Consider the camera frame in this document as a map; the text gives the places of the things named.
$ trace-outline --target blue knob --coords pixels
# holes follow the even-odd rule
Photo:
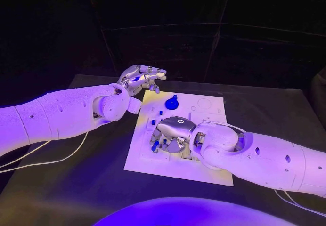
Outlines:
[[[165,106],[169,110],[175,110],[179,107],[178,97],[173,95],[173,97],[165,102]]]
[[[152,147],[152,151],[153,151],[153,152],[155,152],[155,150],[156,150],[158,145],[159,145],[159,141],[156,141],[155,144],[153,144],[153,147]]]

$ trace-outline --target table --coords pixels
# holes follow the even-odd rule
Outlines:
[[[77,75],[71,88],[110,84],[116,77]],[[326,150],[326,132],[299,89],[274,89],[158,81],[162,91],[222,96],[228,123]],[[287,204],[274,191],[234,176],[234,187],[124,171],[137,115],[91,131],[77,154],[64,162],[19,169],[0,196],[2,225],[91,225],[145,200],[186,196],[227,201],[299,225],[325,225],[326,218]],[[84,135],[49,144],[20,165],[68,156]],[[306,207],[326,212],[326,200],[292,193]]]

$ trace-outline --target circular hole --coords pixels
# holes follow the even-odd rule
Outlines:
[[[290,163],[290,161],[292,161],[292,158],[289,155],[286,156],[286,161],[287,161],[287,163]]]
[[[257,155],[260,155],[260,148],[257,147],[257,149],[256,149],[256,152],[257,152]]]

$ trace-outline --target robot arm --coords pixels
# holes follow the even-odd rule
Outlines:
[[[162,134],[172,136],[170,143],[179,145],[158,144]],[[204,121],[196,126],[188,119],[170,117],[158,124],[152,144],[156,150],[176,153],[185,149],[181,140],[189,143],[194,156],[212,170],[222,168],[264,187],[326,198],[325,152],[257,133],[237,134],[218,122]]]
[[[133,65],[110,85],[68,89],[0,109],[0,156],[32,143],[71,138],[117,121],[126,111],[137,114],[142,102],[133,98],[142,88],[159,92],[155,79],[166,71]]]

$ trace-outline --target white platform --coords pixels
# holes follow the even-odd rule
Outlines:
[[[175,94],[179,108],[168,110],[165,102]],[[189,148],[182,153],[168,153],[162,150],[153,153],[152,133],[160,120],[170,116],[188,118],[196,125],[204,119],[227,122],[224,99],[183,93],[160,92],[156,94],[146,91],[124,170],[233,186],[233,174],[225,170],[214,171],[207,168],[192,157]]]

